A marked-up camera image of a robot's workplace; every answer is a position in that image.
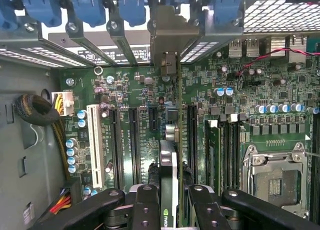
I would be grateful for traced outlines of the metal CPU socket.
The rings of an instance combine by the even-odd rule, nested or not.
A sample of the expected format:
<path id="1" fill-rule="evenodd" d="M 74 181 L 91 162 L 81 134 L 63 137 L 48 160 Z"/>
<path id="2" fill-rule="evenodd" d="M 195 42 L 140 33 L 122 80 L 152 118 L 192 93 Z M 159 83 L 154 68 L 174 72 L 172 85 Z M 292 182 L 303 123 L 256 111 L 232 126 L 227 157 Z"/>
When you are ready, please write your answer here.
<path id="1" fill-rule="evenodd" d="M 291 150 L 258 151 L 248 145 L 240 190 L 304 219 L 309 218 L 308 157 L 297 142 Z"/>

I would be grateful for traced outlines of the white expansion slot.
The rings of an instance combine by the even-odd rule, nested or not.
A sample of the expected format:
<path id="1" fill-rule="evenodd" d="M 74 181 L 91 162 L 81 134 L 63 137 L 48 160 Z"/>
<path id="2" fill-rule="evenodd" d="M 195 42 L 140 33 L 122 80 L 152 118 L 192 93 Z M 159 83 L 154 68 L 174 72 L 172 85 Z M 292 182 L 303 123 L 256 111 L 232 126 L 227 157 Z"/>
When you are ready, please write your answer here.
<path id="1" fill-rule="evenodd" d="M 105 185 L 105 169 L 103 157 L 102 125 L 98 104 L 86 106 L 87 128 L 90 148 L 92 185 L 102 189 Z"/>

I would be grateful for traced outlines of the green Dell motherboard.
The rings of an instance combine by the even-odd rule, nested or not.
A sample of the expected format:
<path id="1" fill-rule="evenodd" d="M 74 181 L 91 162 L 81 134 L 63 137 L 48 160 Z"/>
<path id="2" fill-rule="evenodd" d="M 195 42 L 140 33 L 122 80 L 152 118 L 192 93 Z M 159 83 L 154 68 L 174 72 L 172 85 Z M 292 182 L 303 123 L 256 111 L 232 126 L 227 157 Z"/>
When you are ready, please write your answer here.
<path id="1" fill-rule="evenodd" d="M 257 59 L 218 52 L 181 66 L 183 163 L 195 185 L 216 194 L 241 185 L 250 144 L 258 151 L 304 145 L 308 160 L 308 210 L 320 225 L 320 55 L 304 62 L 269 54 Z M 128 193 L 147 184 L 152 163 L 160 168 L 165 127 L 178 118 L 175 87 L 153 66 L 96 67 L 60 72 L 63 92 L 73 92 L 74 115 L 63 116 L 69 177 L 84 198 L 108 188 Z M 99 105 L 105 184 L 94 188 L 87 105 Z"/>

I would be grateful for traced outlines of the white power connector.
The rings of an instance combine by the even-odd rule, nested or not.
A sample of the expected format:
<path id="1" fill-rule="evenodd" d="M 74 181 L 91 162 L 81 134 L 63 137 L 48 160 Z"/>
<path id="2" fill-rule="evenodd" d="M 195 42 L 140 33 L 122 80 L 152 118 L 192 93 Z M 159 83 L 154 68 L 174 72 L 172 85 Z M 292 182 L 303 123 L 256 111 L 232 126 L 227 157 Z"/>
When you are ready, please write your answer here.
<path id="1" fill-rule="evenodd" d="M 52 92 L 52 107 L 60 117 L 72 117 L 75 114 L 75 102 L 72 91 Z"/>

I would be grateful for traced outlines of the dark grey open PC case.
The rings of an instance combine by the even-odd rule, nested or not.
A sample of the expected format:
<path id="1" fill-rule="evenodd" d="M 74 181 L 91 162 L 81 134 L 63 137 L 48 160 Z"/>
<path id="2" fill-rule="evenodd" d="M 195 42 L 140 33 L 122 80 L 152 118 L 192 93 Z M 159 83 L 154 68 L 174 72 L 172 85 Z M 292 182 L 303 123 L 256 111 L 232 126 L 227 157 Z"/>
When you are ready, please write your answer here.
<path id="1" fill-rule="evenodd" d="M 146 22 L 131 27 L 119 14 L 118 0 L 102 0 L 106 23 L 91 27 L 75 13 L 72 0 L 58 0 L 62 23 L 47 27 L 30 17 L 22 0 L 10 0 L 17 17 L 14 31 L 0 29 L 0 60 L 51 69 L 153 64 L 151 20 L 157 6 L 172 6 L 175 14 L 198 27 L 198 35 L 181 52 L 180 63 L 193 64 L 228 47 L 231 58 L 268 54 L 303 63 L 319 56 L 311 36 L 320 35 L 320 0 L 243 0 L 243 33 L 206 31 L 210 0 L 144 0 Z"/>

